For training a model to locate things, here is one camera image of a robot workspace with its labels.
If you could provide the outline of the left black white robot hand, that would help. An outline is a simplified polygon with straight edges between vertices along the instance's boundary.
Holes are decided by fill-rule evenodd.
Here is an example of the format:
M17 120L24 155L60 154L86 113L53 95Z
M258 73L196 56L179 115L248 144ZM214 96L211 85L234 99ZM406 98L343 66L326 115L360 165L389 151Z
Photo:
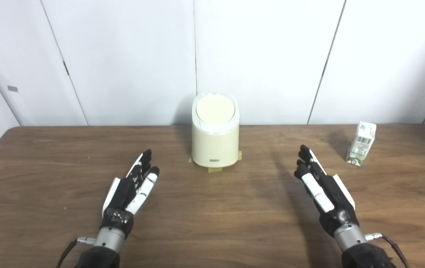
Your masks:
M100 228L116 228L129 236L137 214L159 177L160 169L151 166L152 151L144 151L124 178L114 178L102 208Z

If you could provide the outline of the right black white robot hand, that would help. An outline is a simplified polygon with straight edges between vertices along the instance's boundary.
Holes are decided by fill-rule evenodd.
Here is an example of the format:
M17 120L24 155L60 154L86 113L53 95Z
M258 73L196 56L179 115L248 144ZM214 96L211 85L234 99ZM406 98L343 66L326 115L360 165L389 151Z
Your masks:
M294 176L305 186L318 209L318 221L331 237L341 227L359 226L354 206L347 198L348 190L322 168L313 151L302 144L298 152Z

